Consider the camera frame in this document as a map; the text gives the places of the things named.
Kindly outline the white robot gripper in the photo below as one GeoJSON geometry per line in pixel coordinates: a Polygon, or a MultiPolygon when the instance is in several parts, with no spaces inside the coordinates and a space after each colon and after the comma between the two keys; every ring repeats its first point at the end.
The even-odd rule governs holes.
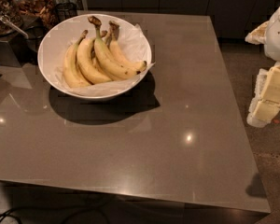
{"type": "Polygon", "coordinates": [[[246,118],[250,126],[263,128],[280,112],[280,7],[266,21],[245,37],[245,42],[264,44],[267,57],[277,61],[269,70],[260,69],[254,98],[246,118]]]}

